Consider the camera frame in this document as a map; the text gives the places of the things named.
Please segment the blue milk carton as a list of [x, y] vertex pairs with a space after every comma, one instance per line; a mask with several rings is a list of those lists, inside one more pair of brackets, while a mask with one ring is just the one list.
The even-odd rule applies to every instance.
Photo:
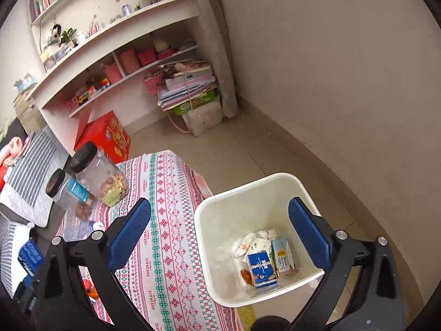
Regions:
[[271, 241], [274, 254], [274, 264], [278, 278], [292, 275], [296, 272], [292, 250], [286, 237], [279, 237]]

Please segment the blue tissue packet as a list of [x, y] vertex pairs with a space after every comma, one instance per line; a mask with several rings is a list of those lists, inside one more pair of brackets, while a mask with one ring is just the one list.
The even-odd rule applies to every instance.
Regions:
[[30, 278], [35, 276], [40, 265], [44, 263], [43, 254], [32, 238], [20, 248], [18, 261]]

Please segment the crushed clear water bottle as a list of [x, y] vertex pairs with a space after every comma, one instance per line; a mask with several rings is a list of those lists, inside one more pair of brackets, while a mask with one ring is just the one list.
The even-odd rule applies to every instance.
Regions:
[[83, 221], [81, 220], [78, 225], [65, 226], [61, 236], [66, 242], [80, 241], [87, 239], [90, 234], [95, 231], [105, 231], [105, 226], [101, 222], [95, 222], [93, 220]]

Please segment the white wrapper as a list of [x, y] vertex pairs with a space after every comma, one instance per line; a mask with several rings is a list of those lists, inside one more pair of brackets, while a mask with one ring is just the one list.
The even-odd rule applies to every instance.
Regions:
[[250, 249], [251, 244], [256, 239], [256, 234], [254, 232], [250, 232], [245, 237], [242, 238], [237, 248], [235, 248], [233, 252], [233, 256], [235, 258], [240, 258], [245, 256]]

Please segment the white trash bin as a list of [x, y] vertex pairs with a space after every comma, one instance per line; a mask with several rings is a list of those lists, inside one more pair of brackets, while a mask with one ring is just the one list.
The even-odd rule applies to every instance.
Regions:
[[[299, 196], [314, 215], [315, 203], [299, 178], [276, 173], [210, 196], [194, 215], [197, 245], [206, 288], [222, 306], [235, 308], [281, 296], [321, 276], [288, 215], [289, 201]], [[256, 234], [245, 256], [233, 252], [245, 235]], [[296, 272], [277, 277], [271, 241], [286, 237]]]

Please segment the striped patterned tablecloth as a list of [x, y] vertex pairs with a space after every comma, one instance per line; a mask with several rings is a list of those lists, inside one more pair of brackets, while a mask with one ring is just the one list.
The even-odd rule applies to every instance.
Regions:
[[105, 227], [143, 197], [151, 217], [126, 266], [115, 273], [154, 330], [241, 330], [236, 309], [209, 296], [197, 246], [194, 214], [210, 191], [201, 176], [170, 150], [119, 165], [128, 196], [113, 208], [98, 204], [91, 219]]

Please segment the jar with brown nuts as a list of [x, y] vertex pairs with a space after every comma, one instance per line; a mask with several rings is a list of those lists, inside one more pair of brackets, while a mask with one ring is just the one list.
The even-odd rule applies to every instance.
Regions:
[[90, 219], [96, 198], [70, 174], [56, 169], [45, 192], [64, 211], [83, 221]]

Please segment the jar with pistachios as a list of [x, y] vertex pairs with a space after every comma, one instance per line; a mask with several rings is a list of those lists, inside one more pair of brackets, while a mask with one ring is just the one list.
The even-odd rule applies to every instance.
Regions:
[[75, 152], [70, 167], [79, 183], [106, 207], [114, 207], [128, 195], [126, 176], [92, 141]]

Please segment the striped grey sofa cover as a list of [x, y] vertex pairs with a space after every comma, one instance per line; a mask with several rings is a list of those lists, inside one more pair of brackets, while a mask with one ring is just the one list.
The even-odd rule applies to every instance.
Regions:
[[22, 218], [24, 223], [46, 227], [52, 199], [45, 187], [56, 169], [62, 169], [69, 153], [47, 126], [31, 136], [26, 151], [8, 169], [1, 191], [1, 211], [10, 210], [7, 219]]

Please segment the red gift box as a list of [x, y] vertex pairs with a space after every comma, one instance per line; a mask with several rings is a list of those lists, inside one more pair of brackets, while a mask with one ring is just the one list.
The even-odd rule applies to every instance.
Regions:
[[113, 163], [118, 164], [128, 159], [131, 138], [113, 111], [85, 126], [74, 151], [77, 152], [82, 145], [89, 141], [101, 147]]

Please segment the grey sofa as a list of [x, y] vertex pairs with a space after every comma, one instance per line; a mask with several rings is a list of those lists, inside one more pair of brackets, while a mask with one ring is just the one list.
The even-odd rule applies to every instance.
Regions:
[[27, 276], [18, 255], [31, 230], [54, 224], [54, 203], [45, 187], [54, 171], [65, 167], [68, 158], [69, 153], [47, 126], [33, 133], [24, 154], [8, 168], [1, 191], [1, 283], [10, 297]]

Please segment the pink pig plush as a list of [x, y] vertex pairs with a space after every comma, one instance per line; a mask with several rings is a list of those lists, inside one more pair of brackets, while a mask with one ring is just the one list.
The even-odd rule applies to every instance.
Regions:
[[0, 165], [12, 165], [22, 152], [23, 141], [20, 137], [13, 137], [8, 144], [2, 147], [0, 152]]

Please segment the pile of papers and books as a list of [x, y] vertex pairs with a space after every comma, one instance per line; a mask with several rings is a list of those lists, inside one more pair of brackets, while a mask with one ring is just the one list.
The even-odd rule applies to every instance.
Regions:
[[208, 61], [189, 59], [167, 63], [158, 72], [162, 77], [157, 93], [162, 111], [181, 115], [218, 96], [217, 79]]

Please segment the pink storage bucket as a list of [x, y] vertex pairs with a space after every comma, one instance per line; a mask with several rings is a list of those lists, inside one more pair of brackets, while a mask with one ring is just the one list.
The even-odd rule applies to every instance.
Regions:
[[115, 84], [123, 78], [122, 73], [115, 62], [109, 65], [104, 65], [103, 70], [111, 84]]

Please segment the white bookshelf unit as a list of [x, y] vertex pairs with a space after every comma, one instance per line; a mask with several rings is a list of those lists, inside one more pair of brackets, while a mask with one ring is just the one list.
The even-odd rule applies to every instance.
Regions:
[[[124, 129], [130, 134], [163, 118], [155, 96], [147, 93], [143, 79], [155, 65], [151, 63], [132, 73], [127, 73], [120, 56], [130, 49], [144, 51], [155, 38], [169, 44], [180, 44], [192, 38], [196, 46], [187, 52], [168, 57], [168, 61], [186, 58], [212, 60], [211, 29], [203, 9], [203, 0], [57, 0], [32, 25], [33, 34], [38, 25], [49, 26], [57, 22], [64, 27], [86, 28], [93, 17], [107, 20], [121, 12], [124, 4], [141, 9], [107, 25], [84, 43], [74, 48], [51, 68], [29, 94], [44, 120], [64, 149], [74, 153], [74, 147], [85, 126], [113, 111]], [[94, 94], [75, 111], [70, 111], [66, 101], [92, 78], [105, 77], [103, 66], [116, 64], [121, 80]]]

